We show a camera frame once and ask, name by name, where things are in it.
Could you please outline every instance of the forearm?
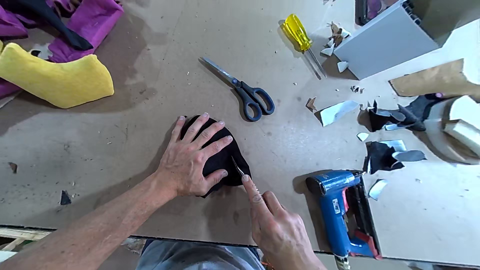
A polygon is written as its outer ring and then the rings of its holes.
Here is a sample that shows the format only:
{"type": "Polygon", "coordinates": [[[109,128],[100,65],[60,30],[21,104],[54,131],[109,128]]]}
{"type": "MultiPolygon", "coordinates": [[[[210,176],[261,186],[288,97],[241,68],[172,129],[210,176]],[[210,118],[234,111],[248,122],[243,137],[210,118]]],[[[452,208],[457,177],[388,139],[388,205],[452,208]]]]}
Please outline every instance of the forearm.
{"type": "Polygon", "coordinates": [[[94,270],[175,192],[149,176],[131,190],[0,264],[10,269],[94,270]]]}

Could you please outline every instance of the black fabric scrap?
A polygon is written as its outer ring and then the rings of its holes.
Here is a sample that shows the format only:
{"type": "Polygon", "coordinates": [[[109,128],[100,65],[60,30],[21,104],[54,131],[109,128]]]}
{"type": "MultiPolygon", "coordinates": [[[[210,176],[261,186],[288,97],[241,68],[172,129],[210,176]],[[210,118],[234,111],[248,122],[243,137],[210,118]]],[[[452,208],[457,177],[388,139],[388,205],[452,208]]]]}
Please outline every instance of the black fabric scrap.
{"type": "Polygon", "coordinates": [[[395,153],[393,147],[379,142],[371,142],[367,146],[368,156],[370,158],[370,174],[377,171],[393,171],[401,169],[404,165],[392,157],[395,153]]]}
{"type": "Polygon", "coordinates": [[[377,108],[377,102],[374,101],[373,108],[369,109],[369,118],[372,132],[381,130],[386,124],[397,124],[399,127],[406,127],[413,131],[425,131],[423,121],[428,118],[432,106],[443,98],[438,98],[435,94],[418,96],[408,106],[398,105],[398,110],[383,110],[377,108]]]}
{"type": "Polygon", "coordinates": [[[71,203],[72,203],[72,200],[70,199],[68,192],[66,190],[62,190],[61,197],[60,197],[60,205],[67,205],[71,203]]]}
{"type": "Polygon", "coordinates": [[[57,29],[66,41],[76,50],[93,49],[92,44],[76,32],[68,29],[45,0],[0,0],[1,6],[25,17],[40,17],[57,29]]]}
{"type": "MultiPolygon", "coordinates": [[[[183,126],[180,134],[180,138],[183,139],[185,134],[187,133],[188,128],[195,122],[195,120],[199,117],[199,115],[194,116],[192,119],[188,121],[186,125],[183,126]]],[[[207,127],[209,127],[211,124],[215,123],[216,121],[212,118],[208,119],[208,121],[200,128],[198,131],[197,135],[195,136],[195,139],[200,135],[200,133],[205,130],[207,127]]],[[[250,173],[250,167],[248,166],[247,161],[243,158],[240,152],[240,148],[235,141],[235,137],[230,133],[228,129],[225,127],[222,128],[219,132],[217,132],[213,137],[206,142],[202,148],[205,148],[209,144],[218,141],[219,139],[225,137],[225,136],[232,136],[233,140],[232,142],[223,148],[220,152],[216,153],[215,155],[211,156],[207,162],[205,163],[204,170],[203,170],[203,175],[206,177],[212,172],[219,170],[219,169],[224,169],[227,170],[228,175],[222,180],[220,180],[219,183],[214,185],[208,192],[207,194],[203,195],[202,197],[205,198],[207,197],[211,192],[217,191],[220,189],[223,185],[229,185],[229,186],[237,186],[237,185],[242,185],[241,182],[241,176],[239,172],[237,171],[237,168],[233,164],[232,157],[235,159],[235,162],[237,163],[238,167],[244,174],[248,174],[251,176],[250,173]]]]}

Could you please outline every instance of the hand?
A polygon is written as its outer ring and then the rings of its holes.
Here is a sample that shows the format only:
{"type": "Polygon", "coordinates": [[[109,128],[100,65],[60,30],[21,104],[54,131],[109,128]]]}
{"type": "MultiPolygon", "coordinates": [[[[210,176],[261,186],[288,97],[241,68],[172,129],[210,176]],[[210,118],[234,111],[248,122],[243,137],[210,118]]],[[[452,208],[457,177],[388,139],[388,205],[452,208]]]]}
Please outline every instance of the hand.
{"type": "Polygon", "coordinates": [[[213,185],[228,175],[226,170],[216,170],[207,177],[202,174],[207,159],[220,152],[233,139],[232,136],[226,136],[201,149],[202,145],[225,126],[223,121],[218,121],[193,140],[208,118],[206,112],[198,117],[182,140],[180,131],[185,124],[185,117],[179,117],[172,131],[172,138],[154,177],[160,182],[160,188],[171,189],[174,196],[205,195],[213,185]]]}
{"type": "Polygon", "coordinates": [[[262,196],[248,175],[242,177],[251,204],[252,238],[275,270],[326,270],[313,253],[301,217],[281,205],[271,191],[262,196]]]}

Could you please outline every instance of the screwdriver shaft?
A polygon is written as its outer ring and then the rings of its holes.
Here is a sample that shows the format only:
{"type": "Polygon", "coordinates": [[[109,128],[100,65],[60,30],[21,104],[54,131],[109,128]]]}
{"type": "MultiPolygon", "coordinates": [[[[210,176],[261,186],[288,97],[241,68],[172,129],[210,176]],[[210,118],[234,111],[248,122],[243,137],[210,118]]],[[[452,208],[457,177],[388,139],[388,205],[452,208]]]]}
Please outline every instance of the screwdriver shaft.
{"type": "Polygon", "coordinates": [[[313,60],[315,61],[315,63],[317,64],[318,68],[320,69],[320,72],[325,76],[325,78],[327,77],[327,73],[325,72],[324,68],[322,67],[322,65],[318,62],[317,58],[315,57],[315,54],[312,52],[312,50],[309,48],[307,50],[310,55],[312,56],[313,60]]]}

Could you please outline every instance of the scissor blade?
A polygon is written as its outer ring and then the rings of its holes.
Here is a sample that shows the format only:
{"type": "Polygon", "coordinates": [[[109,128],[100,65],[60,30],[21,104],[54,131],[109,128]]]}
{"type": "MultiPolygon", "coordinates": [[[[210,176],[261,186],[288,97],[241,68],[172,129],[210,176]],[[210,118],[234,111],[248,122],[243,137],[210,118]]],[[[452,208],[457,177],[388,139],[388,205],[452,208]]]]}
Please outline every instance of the scissor blade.
{"type": "Polygon", "coordinates": [[[232,77],[230,74],[228,74],[226,71],[224,71],[221,67],[217,66],[212,60],[208,59],[207,57],[202,57],[202,59],[207,62],[210,66],[212,66],[214,69],[217,70],[227,81],[229,81],[232,85],[232,81],[235,79],[232,77]]]}
{"type": "Polygon", "coordinates": [[[240,168],[238,167],[237,163],[235,162],[235,160],[233,159],[232,156],[230,156],[232,158],[232,161],[233,161],[233,165],[235,165],[235,168],[237,168],[237,171],[239,172],[239,174],[241,176],[244,176],[245,174],[240,170],[240,168]]]}

